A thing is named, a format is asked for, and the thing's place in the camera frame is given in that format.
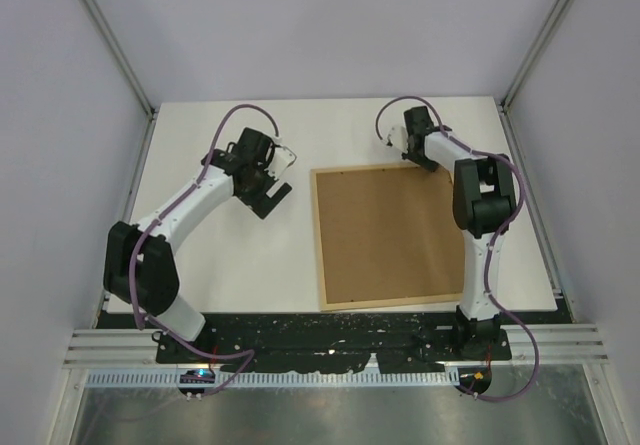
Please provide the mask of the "wooden picture frame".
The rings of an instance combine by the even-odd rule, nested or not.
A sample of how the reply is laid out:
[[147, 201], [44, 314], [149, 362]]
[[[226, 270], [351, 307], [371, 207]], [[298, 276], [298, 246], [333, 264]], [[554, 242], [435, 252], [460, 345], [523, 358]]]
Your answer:
[[465, 252], [448, 171], [325, 168], [312, 170], [310, 183], [321, 310], [461, 298]]

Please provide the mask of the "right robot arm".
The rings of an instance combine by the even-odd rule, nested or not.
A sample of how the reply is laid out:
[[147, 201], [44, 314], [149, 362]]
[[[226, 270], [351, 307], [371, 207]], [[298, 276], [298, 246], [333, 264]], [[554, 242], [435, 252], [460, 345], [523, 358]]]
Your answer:
[[504, 235], [523, 206], [514, 185], [517, 170], [507, 155], [475, 150], [435, 124], [425, 105], [405, 111], [403, 118], [402, 158], [430, 172], [443, 168], [453, 174], [452, 213], [464, 239], [464, 283], [452, 349], [480, 360], [501, 342], [502, 309], [492, 286]]

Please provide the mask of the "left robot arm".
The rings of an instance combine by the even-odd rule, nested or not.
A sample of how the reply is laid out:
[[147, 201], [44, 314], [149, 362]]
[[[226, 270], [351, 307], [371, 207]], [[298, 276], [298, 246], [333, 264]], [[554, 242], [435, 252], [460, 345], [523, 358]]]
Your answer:
[[292, 191], [274, 186], [296, 161], [293, 151], [271, 137], [245, 128], [239, 139], [208, 152], [198, 173], [165, 204], [134, 224], [111, 227], [103, 287], [132, 306], [140, 320], [158, 321], [179, 340], [189, 361], [207, 360], [214, 340], [204, 315], [180, 294], [176, 252], [217, 207], [237, 198], [258, 218], [266, 218]]

